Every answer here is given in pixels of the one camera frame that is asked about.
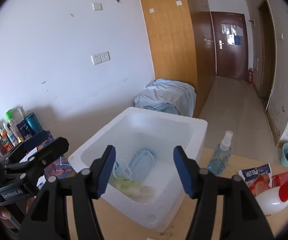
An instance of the wooden table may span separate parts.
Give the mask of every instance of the wooden table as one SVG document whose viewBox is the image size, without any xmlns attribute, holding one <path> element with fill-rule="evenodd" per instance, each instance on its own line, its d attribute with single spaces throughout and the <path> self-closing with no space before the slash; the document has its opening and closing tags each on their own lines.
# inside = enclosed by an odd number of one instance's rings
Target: wooden table
<svg viewBox="0 0 288 240">
<path fill-rule="evenodd" d="M 204 148 L 200 157 L 199 166 L 206 167 L 208 161 L 212 156 L 213 150 Z M 231 178 L 234 174 L 237 174 L 238 170 L 259 167 L 265 163 L 255 161 L 236 155 L 231 155 L 228 166 L 223 177 Z M 273 175 L 288 171 L 287 167 L 271 165 Z M 68 198 L 68 222 L 75 227 L 73 209 L 71 205 L 71 198 Z M 105 240 L 146 240 L 152 238 L 155 240 L 184 240 L 191 224 L 191 218 L 195 210 L 197 200 L 191 200 L 187 195 L 184 201 L 175 215 L 174 219 L 163 233 L 152 232 L 128 217 L 120 213 L 105 200 L 94 200 L 94 206 L 96 215 L 102 230 Z M 217 209 L 212 239 L 219 239 L 221 222 L 223 214 L 223 197 L 217 197 Z M 271 229 L 276 235 L 288 221 L 288 206 L 281 212 L 267 217 L 268 223 Z M 77 236 L 71 234 L 71 240 L 77 240 Z"/>
</svg>

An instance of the white spray nozzle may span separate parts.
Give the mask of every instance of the white spray nozzle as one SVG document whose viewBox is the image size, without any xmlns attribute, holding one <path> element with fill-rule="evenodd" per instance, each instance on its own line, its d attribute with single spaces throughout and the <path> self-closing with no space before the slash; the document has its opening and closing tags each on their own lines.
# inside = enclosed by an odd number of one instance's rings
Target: white spray nozzle
<svg viewBox="0 0 288 240">
<path fill-rule="evenodd" d="M 7 127 L 7 124 L 6 124 L 5 122 L 3 122 L 3 126 L 4 126 L 4 128 L 5 128 L 5 130 L 6 130 L 6 132 L 9 132 L 9 131 L 10 131 L 10 129 Z"/>
<path fill-rule="evenodd" d="M 223 151 L 227 151 L 229 147 L 231 146 L 231 140 L 233 138 L 234 133 L 232 131 L 226 131 L 225 136 L 221 142 L 220 148 Z"/>
</svg>

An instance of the light blue cloth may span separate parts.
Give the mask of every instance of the light blue cloth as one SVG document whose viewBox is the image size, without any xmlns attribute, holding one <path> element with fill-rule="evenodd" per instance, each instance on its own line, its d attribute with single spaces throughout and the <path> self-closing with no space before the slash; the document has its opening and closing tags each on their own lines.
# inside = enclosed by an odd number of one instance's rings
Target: light blue cloth
<svg viewBox="0 0 288 240">
<path fill-rule="evenodd" d="M 151 81 L 134 101 L 135 107 L 192 117 L 196 93 L 189 84 L 157 79 Z"/>
</svg>

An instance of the wall outlet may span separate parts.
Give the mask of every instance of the wall outlet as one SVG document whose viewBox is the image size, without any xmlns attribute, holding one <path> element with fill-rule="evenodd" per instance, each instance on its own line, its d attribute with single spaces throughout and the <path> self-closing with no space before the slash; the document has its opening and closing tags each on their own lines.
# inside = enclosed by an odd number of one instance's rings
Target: wall outlet
<svg viewBox="0 0 288 240">
<path fill-rule="evenodd" d="M 93 10 L 94 11 L 101 11 L 103 10 L 102 4 L 99 2 L 95 2 L 92 4 Z"/>
<path fill-rule="evenodd" d="M 101 54 L 99 53 L 99 54 L 92 55 L 92 62 L 93 62 L 93 65 L 102 63 Z"/>
<path fill-rule="evenodd" d="M 109 61 L 111 58 L 109 57 L 109 52 L 105 51 L 101 53 L 102 62 Z"/>
</svg>

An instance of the white foam container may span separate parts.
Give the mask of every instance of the white foam container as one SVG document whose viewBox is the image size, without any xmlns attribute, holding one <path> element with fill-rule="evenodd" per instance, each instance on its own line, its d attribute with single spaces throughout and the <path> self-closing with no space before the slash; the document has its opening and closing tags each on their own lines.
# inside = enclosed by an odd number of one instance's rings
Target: white foam container
<svg viewBox="0 0 288 240">
<path fill-rule="evenodd" d="M 69 158 L 79 172 L 100 158 L 107 145 L 116 148 L 116 158 L 128 163 L 140 150 L 154 155 L 154 164 L 143 184 L 155 187 L 145 203 L 137 202 L 108 184 L 102 198 L 141 226 L 163 232 L 184 198 L 173 161 L 173 149 L 181 145 L 188 158 L 199 160 L 207 122 L 201 119 L 130 107 L 79 147 Z"/>
</svg>

